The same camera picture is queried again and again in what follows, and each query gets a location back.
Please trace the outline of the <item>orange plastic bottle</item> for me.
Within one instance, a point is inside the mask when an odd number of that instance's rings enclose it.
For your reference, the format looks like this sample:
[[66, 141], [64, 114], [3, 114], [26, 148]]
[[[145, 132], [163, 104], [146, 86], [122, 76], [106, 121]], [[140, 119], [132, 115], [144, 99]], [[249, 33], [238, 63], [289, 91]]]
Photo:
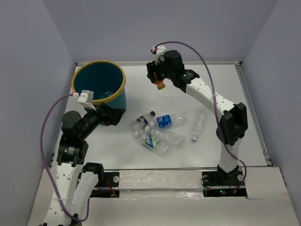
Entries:
[[156, 73], [154, 73], [154, 78], [155, 78], [155, 83], [154, 83], [154, 84], [157, 86], [157, 89], [158, 89], [158, 90], [161, 90], [161, 89], [163, 89], [163, 88], [166, 87], [163, 80], [162, 80], [162, 81], [159, 81], [159, 80], [157, 79]]

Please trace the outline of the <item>clear bottle black cap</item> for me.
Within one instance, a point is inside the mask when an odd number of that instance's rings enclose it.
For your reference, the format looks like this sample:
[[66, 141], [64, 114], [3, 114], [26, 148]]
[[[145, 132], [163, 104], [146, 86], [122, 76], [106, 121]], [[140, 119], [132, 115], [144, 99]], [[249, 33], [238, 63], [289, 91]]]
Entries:
[[130, 128], [133, 131], [140, 131], [141, 129], [144, 128], [145, 125], [147, 125], [150, 121], [152, 121], [155, 115], [156, 114], [154, 111], [141, 115], [138, 119], [136, 119], [130, 124]]

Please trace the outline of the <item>clear unlabelled plastic bottle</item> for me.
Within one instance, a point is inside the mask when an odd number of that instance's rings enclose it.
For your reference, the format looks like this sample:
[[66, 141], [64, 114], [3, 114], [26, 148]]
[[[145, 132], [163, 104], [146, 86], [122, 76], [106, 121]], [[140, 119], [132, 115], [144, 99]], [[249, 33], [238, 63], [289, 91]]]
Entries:
[[166, 129], [146, 126], [144, 130], [150, 133], [151, 135], [154, 135], [155, 137], [159, 138], [160, 140], [162, 140], [162, 142], [176, 148], [179, 148], [184, 142], [184, 136]]

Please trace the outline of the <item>clear bottle green blue label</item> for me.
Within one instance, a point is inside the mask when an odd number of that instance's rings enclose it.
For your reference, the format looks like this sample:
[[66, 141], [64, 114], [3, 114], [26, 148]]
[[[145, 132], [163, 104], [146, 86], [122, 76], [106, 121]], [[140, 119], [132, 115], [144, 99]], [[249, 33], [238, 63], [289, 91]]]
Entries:
[[143, 147], [161, 157], [166, 156], [170, 150], [170, 146], [168, 144], [148, 132], [136, 131], [134, 136]]

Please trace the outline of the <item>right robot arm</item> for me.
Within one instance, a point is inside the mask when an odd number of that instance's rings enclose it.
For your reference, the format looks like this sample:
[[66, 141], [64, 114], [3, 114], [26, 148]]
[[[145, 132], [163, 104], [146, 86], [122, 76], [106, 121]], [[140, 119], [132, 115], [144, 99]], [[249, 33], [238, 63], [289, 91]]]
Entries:
[[207, 85], [199, 74], [186, 69], [178, 51], [166, 50], [161, 45], [153, 47], [151, 52], [155, 59], [146, 65], [147, 77], [158, 89], [164, 88], [164, 80], [168, 79], [215, 115], [216, 135], [221, 141], [221, 157], [217, 170], [208, 177], [208, 181], [211, 186], [227, 185], [238, 173], [238, 150], [248, 129], [246, 106], [225, 99], [214, 90], [214, 85]]

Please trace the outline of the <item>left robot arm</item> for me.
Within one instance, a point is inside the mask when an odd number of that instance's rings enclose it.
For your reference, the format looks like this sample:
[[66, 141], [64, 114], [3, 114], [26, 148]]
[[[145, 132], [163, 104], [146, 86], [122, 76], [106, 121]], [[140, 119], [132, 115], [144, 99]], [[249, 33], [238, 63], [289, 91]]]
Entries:
[[95, 186], [103, 183], [104, 168], [100, 163], [84, 162], [88, 151], [86, 138], [99, 125], [116, 126], [124, 112], [124, 108], [100, 104], [87, 109], [84, 116], [77, 111], [63, 115], [56, 177], [49, 177], [54, 192], [44, 226], [80, 226], [88, 218], [90, 195]]

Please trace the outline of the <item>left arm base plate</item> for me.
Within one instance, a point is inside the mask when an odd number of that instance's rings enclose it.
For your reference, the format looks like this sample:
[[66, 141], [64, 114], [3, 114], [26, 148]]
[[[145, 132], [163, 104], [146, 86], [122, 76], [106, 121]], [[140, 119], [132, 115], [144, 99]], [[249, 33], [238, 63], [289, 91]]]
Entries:
[[119, 172], [92, 171], [98, 176], [98, 183], [93, 188], [91, 198], [119, 198]]

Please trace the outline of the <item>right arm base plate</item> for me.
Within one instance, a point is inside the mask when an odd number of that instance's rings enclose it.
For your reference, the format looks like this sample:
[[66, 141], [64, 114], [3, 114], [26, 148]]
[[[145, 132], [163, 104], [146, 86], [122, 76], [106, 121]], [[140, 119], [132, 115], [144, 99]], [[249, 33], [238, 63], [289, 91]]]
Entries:
[[203, 171], [200, 180], [203, 186], [203, 196], [209, 197], [247, 197], [245, 183], [240, 186], [243, 180], [241, 170], [234, 174], [234, 177], [226, 182], [221, 182], [216, 177], [217, 171]]

